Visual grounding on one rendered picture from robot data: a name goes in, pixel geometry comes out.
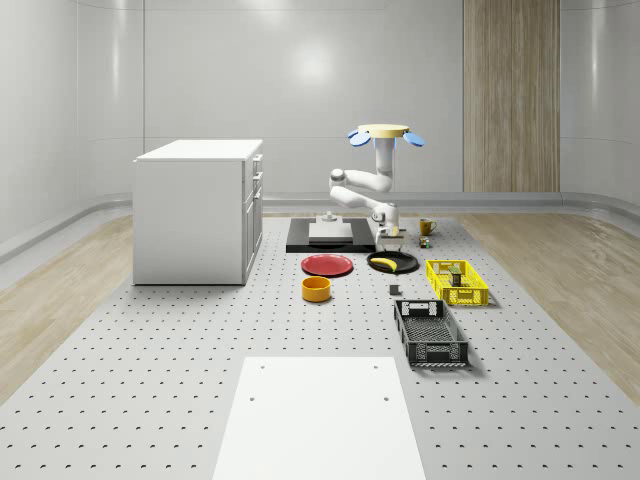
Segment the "black stove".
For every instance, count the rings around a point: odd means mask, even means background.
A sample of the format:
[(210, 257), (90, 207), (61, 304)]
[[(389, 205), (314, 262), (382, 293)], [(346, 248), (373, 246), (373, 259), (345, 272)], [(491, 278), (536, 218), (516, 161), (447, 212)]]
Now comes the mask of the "black stove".
[(321, 216), (292, 218), (286, 242), (287, 253), (372, 253), (374, 235), (366, 218), (325, 221)]

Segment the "black plate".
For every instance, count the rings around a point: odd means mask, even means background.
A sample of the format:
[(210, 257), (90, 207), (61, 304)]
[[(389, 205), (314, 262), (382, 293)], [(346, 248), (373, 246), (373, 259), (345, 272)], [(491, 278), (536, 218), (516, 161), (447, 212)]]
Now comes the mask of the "black plate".
[(418, 260), (411, 254), (402, 251), (380, 251), (371, 253), (368, 258), (383, 257), (389, 258), (397, 263), (397, 270), (391, 274), (405, 274), (416, 271), (419, 268)]

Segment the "yellow bowl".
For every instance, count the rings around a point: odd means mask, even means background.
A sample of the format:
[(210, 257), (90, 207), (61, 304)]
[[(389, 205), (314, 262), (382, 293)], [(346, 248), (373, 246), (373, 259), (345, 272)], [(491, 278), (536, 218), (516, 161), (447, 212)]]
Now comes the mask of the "yellow bowl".
[(307, 277), (302, 281), (302, 298), (308, 302), (321, 303), (331, 297), (331, 282), (322, 276)]

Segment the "dark grey basket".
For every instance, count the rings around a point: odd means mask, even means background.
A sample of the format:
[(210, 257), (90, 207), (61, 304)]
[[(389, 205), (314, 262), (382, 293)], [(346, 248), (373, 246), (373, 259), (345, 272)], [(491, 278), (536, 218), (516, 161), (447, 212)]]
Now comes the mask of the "dark grey basket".
[(444, 301), (396, 300), (394, 316), (410, 364), (468, 363), (468, 339)]

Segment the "yellow basket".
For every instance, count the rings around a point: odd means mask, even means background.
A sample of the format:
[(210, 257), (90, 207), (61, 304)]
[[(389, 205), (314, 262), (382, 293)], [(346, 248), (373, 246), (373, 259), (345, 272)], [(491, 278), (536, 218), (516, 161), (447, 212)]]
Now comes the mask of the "yellow basket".
[[(463, 272), (462, 286), (452, 287), (448, 268), (458, 265)], [(487, 305), (489, 289), (466, 260), (428, 260), (426, 276), (436, 296), (449, 305)]]

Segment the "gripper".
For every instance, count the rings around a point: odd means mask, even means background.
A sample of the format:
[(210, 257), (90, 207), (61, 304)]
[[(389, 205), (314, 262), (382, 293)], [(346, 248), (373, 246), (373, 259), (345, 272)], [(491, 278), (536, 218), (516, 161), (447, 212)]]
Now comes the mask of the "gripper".
[(400, 251), (405, 244), (405, 232), (397, 235), (388, 235), (386, 231), (378, 231), (376, 234), (376, 249), (378, 251)]

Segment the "white cabinet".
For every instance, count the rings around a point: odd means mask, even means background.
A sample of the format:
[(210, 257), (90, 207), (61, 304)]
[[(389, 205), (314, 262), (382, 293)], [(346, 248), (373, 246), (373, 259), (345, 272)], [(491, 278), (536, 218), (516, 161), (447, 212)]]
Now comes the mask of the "white cabinet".
[(246, 283), (262, 239), (262, 145), (176, 140), (134, 161), (134, 283)]

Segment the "red plate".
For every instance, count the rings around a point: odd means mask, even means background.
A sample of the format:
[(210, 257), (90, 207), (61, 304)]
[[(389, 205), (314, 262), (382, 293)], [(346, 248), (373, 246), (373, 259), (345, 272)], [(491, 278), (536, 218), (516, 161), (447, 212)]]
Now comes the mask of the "red plate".
[(308, 275), (333, 278), (349, 274), (353, 263), (343, 255), (316, 254), (304, 258), (301, 268)]

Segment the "white board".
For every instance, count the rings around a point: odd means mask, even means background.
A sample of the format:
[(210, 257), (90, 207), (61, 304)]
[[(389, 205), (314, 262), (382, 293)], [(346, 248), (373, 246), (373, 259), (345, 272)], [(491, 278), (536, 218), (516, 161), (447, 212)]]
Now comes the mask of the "white board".
[(391, 357), (248, 357), (213, 480), (425, 480)]

